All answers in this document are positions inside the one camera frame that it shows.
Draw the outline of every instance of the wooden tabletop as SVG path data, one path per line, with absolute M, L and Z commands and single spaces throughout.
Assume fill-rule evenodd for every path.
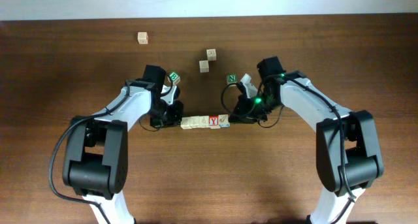
M 217 61 L 200 73 L 209 48 Z M 146 64 L 180 75 L 184 114 L 194 116 L 225 113 L 226 75 L 258 84 L 255 66 L 271 56 L 375 118 L 385 174 L 349 220 L 418 222 L 418 14 L 379 14 L 0 22 L 0 223 L 95 223 L 89 206 L 51 192 L 48 162 L 70 119 L 102 109 Z M 225 96 L 231 109 L 238 94 Z M 61 179 L 63 155 L 54 180 L 75 195 Z M 271 129 L 129 131 L 123 192 L 141 223 L 305 219 L 321 186 L 315 133 L 288 108 Z

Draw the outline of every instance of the wooden block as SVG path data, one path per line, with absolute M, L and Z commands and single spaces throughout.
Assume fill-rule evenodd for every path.
M 230 127 L 231 125 L 229 124 L 229 120 L 228 120 L 228 115 L 219 115 L 219 126 L 220 127 Z
M 138 42 L 139 44 L 148 44 L 147 32 L 138 32 Z
M 199 117 L 199 127 L 202 129 L 209 127 L 209 116 Z
M 207 50 L 206 55 L 208 56 L 208 61 L 216 61 L 216 50 Z
M 177 73 L 172 72 L 169 76 L 170 76 L 170 78 L 168 78 L 168 77 L 167 78 L 168 78 L 169 81 L 170 81 L 170 79 L 172 80 L 173 85 L 177 85 L 180 82 L 180 76 Z
M 228 74 L 227 75 L 227 84 L 237 83 L 238 77 L 236 74 Z
M 183 117 L 182 118 L 182 123 L 180 124 L 180 127 L 182 129 L 192 129 L 190 127 L 190 117 Z
M 220 129 L 219 126 L 219 117 L 218 116 L 209 116 L 209 128 L 211 129 Z
M 190 117 L 190 127 L 192 129 L 198 128 L 199 127 L 199 120 L 200 120 L 199 116 L 191 116 Z
M 199 68 L 201 69 L 201 73 L 209 72 L 209 61 L 199 61 Z

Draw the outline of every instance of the white background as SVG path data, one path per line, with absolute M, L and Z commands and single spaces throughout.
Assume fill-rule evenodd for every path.
M 0 20 L 418 12 L 418 0 L 0 0 Z

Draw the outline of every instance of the green block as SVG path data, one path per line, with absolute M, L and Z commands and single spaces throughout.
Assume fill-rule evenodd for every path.
M 170 74 L 170 78 L 171 78 L 171 80 L 174 82 L 174 81 L 176 81 L 177 79 L 179 79 L 179 78 L 180 78 L 180 76 L 179 76 L 177 73 L 172 72 L 172 73 Z
M 228 74 L 227 75 L 227 83 L 231 84 L 231 83 L 237 83 L 237 77 L 236 74 Z

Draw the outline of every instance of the block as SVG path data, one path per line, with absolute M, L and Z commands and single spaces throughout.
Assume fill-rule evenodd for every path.
M 171 74 L 169 74 L 170 78 L 168 78 L 168 80 L 170 81 L 170 79 L 172 80 L 172 84 L 173 85 L 177 85 L 180 82 L 180 75 L 178 75 L 175 72 L 172 72 Z
M 230 127 L 231 125 L 229 124 L 229 120 L 228 120 L 228 115 L 219 115 L 219 126 L 220 127 Z
M 236 74 L 228 74 L 227 75 L 227 84 L 237 83 L 238 77 Z
M 216 50 L 207 50 L 206 55 L 208 56 L 208 61 L 216 61 Z
M 202 129 L 209 127 L 209 116 L 199 117 L 199 127 Z
M 209 128 L 211 129 L 220 129 L 219 126 L 219 117 L 218 116 L 209 116 Z
M 190 127 L 192 129 L 198 128 L 199 127 L 199 120 L 200 120 L 199 116 L 191 116 L 190 117 Z
M 190 127 L 190 117 L 183 117 L 180 127 L 182 129 L 192 129 L 192 127 Z
M 209 61 L 199 61 L 199 68 L 201 69 L 201 73 L 209 72 Z
M 148 44 L 147 32 L 138 32 L 138 42 L 139 44 Z

